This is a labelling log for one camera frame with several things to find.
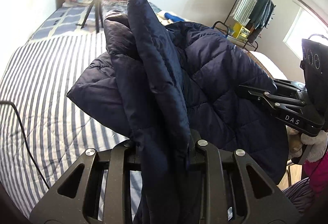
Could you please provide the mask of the right hand in knitted glove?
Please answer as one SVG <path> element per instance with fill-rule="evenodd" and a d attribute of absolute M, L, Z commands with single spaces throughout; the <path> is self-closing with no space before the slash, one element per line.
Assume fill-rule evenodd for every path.
<path fill-rule="evenodd" d="M 327 132 L 321 130 L 315 137 L 286 126 L 288 160 L 304 156 L 308 162 L 319 161 L 327 152 Z"/>

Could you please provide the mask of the pink sleeve forearm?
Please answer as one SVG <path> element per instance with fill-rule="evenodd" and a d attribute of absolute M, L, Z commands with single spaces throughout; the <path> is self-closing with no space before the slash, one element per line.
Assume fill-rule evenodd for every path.
<path fill-rule="evenodd" d="M 327 187 L 327 153 L 316 162 L 305 161 L 304 171 L 309 177 L 309 185 L 316 196 L 319 196 Z"/>

